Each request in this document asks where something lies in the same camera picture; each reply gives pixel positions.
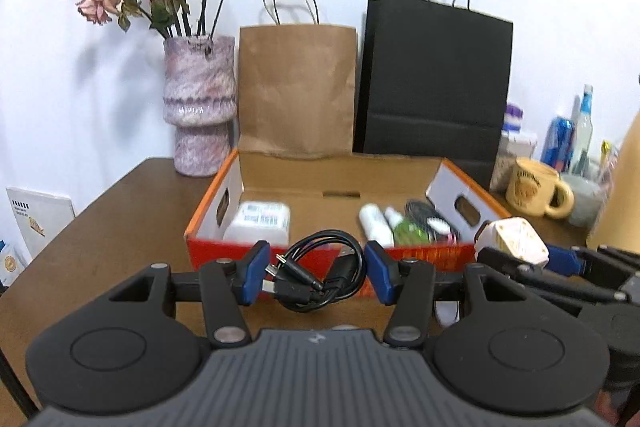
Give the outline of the green spray bottle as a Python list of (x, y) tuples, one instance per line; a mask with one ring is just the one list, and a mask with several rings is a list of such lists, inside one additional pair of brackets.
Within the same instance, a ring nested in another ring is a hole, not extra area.
[(384, 217), (392, 230), (396, 247), (431, 243), (431, 237), (393, 207), (386, 207)]

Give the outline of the purple lid container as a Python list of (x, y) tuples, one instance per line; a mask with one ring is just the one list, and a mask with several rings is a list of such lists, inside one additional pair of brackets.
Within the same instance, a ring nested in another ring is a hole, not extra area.
[(506, 132), (520, 132), (523, 122), (524, 112), (521, 107), (515, 104), (506, 104), (503, 115), (502, 130)]

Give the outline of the red cardboard box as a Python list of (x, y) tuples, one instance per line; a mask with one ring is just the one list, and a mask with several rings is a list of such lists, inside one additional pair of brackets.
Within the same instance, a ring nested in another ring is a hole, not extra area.
[(395, 259), (418, 258), (440, 271), (458, 272), (474, 259), (474, 239), (486, 223), (509, 218), (480, 184), (447, 158), (333, 156), (283, 158), (234, 150), (209, 185), (186, 227), (191, 263), (240, 259), (248, 243), (230, 243), (224, 232), (241, 202), (282, 202), (291, 210), (296, 242), (324, 229), (366, 239), (358, 212), (363, 205), (404, 209), (410, 199), (431, 202), (459, 233), (459, 242), (390, 249)]

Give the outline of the pink ceramic vase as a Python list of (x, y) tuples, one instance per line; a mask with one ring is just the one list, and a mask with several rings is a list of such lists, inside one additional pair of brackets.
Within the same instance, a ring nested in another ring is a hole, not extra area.
[(213, 176), (229, 155), (238, 113), (230, 36), (164, 41), (163, 117), (175, 127), (174, 164), (183, 176)]

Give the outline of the white tape roll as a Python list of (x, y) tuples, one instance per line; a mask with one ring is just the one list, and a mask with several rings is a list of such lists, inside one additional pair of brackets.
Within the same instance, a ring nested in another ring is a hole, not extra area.
[(434, 313), (435, 319), (442, 329), (448, 329), (448, 327), (460, 320), (459, 303), (457, 301), (437, 301)]

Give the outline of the yellow bear mug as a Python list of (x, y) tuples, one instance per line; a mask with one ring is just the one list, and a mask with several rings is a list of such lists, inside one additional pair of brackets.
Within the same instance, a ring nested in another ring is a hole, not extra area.
[(506, 201), (527, 216), (567, 218), (575, 204), (570, 186), (552, 167), (526, 157), (515, 159)]

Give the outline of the black paper bag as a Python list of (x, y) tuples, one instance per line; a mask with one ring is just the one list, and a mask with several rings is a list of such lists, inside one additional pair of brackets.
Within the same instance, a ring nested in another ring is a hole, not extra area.
[(469, 5), (369, 0), (356, 86), (356, 153), (450, 159), (488, 187), (513, 25)]

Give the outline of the white plastic wipes container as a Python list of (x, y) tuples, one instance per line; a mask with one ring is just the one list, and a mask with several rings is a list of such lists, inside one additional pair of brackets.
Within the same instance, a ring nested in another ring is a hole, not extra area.
[(291, 210), (283, 202), (242, 202), (222, 240), (250, 245), (266, 241), (272, 246), (290, 243)]

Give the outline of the blue soda can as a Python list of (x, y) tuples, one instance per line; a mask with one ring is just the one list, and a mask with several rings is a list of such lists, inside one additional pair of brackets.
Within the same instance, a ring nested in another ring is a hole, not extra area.
[(555, 117), (549, 126), (540, 161), (557, 172), (565, 172), (573, 153), (575, 126), (570, 119)]

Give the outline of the brown paper bag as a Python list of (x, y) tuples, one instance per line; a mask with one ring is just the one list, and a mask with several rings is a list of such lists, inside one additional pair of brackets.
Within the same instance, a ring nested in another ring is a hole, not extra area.
[(262, 0), (273, 24), (240, 29), (239, 147), (283, 157), (352, 153), (358, 36), (353, 27), (280, 22), (277, 0)]

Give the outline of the clear jar with nuts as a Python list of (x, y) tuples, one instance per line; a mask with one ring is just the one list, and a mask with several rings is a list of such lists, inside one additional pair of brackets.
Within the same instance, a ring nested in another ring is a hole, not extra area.
[(532, 158), (537, 143), (538, 138), (534, 132), (501, 131), (494, 170), (492, 170), (489, 182), (491, 191), (506, 191), (515, 161), (519, 157)]

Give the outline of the white yellow charger plug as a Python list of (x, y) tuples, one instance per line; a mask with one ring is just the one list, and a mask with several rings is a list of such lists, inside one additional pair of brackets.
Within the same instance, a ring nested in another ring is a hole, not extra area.
[(495, 248), (538, 267), (549, 261), (549, 249), (524, 218), (512, 217), (489, 222), (474, 239), (475, 258), (483, 248)]

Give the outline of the clear glass soda bottle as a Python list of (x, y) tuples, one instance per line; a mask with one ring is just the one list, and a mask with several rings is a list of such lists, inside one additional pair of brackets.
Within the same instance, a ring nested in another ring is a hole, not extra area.
[(592, 95), (593, 87), (590, 84), (586, 84), (582, 94), (582, 103), (580, 103), (579, 112), (575, 120), (573, 155), (570, 163), (570, 173), (575, 176), (583, 176), (588, 165), (588, 153), (592, 137)]

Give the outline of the yellow thermos jug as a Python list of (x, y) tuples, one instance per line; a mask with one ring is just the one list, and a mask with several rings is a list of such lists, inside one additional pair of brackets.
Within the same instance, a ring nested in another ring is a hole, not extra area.
[(639, 254), (639, 119), (639, 115), (634, 117), (625, 136), (608, 200), (587, 236), (586, 244), (590, 248), (610, 246)]

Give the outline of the white nasal spray bottle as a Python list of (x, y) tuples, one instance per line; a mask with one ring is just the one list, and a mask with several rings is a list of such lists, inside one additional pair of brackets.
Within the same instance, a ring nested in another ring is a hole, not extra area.
[(358, 212), (358, 217), (362, 231), (369, 242), (378, 242), (383, 248), (395, 246), (392, 229), (378, 205), (372, 202), (363, 205)]

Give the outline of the grey ceramic cup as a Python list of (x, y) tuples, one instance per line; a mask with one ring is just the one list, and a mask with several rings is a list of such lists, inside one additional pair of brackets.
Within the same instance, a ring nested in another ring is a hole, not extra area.
[(603, 192), (596, 182), (576, 174), (563, 173), (561, 179), (574, 194), (574, 207), (567, 218), (570, 225), (590, 229), (603, 204)]

